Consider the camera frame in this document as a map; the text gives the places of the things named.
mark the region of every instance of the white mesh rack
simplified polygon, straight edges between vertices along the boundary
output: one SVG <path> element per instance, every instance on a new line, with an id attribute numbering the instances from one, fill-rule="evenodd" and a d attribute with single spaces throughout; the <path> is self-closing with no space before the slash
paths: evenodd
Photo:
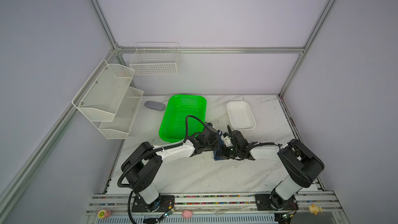
<path id="1" fill-rule="evenodd" d="M 179 46 L 178 42 L 136 42 L 130 67 L 135 70 L 135 75 L 177 74 Z"/>
<path id="2" fill-rule="evenodd" d="M 95 82 L 83 97 L 79 98 L 79 92 L 72 104 L 107 139 L 125 139 L 144 92 L 130 87 L 133 69 L 120 64 L 108 64 L 105 60 L 99 66 L 103 66 L 103 69 Z"/>

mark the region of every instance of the two-tier mesh shelf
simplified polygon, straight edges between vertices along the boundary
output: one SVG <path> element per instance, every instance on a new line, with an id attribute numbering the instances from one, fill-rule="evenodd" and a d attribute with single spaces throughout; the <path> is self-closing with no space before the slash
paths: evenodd
<path id="1" fill-rule="evenodd" d="M 143 91 L 130 87 L 134 70 L 120 64 L 105 64 L 86 94 L 72 104 L 107 139 L 125 139 L 129 135 Z"/>
<path id="2" fill-rule="evenodd" d="M 178 42 L 136 42 L 130 67 L 135 70 L 135 75 L 177 74 L 179 46 Z"/>

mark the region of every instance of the green basket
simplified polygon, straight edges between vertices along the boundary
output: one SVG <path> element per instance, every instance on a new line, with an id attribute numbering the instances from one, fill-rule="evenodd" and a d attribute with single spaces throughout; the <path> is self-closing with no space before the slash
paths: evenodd
<path id="1" fill-rule="evenodd" d="M 193 115 L 204 122 L 206 105 L 206 99 L 198 95 L 175 95 L 171 97 L 160 125 L 159 137 L 170 143 L 183 140 L 186 116 Z M 203 125 L 199 121 L 194 118 L 188 119 L 188 135 L 202 131 Z"/>

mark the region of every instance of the marble table surface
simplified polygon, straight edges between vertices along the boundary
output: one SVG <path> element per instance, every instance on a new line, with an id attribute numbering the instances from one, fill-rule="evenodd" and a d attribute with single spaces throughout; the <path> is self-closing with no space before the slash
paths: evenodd
<path id="1" fill-rule="evenodd" d="M 167 104 L 169 96 L 144 96 L 130 135 L 125 140 L 113 171 L 108 194 L 128 194 L 131 189 L 117 187 L 121 165 L 142 142 L 152 145 L 169 144 L 160 139 L 159 128 L 164 111 L 144 107 L 146 101 Z M 256 127 L 242 131 L 248 142 L 286 144 L 294 138 L 293 132 L 275 95 L 203 95 L 207 100 L 206 122 L 216 130 L 227 131 L 230 125 L 226 103 L 245 101 L 250 105 Z M 213 152 L 178 159 L 161 165 L 154 183 L 160 193 L 212 193 L 271 191 L 287 176 L 281 162 L 271 160 L 213 159 Z"/>

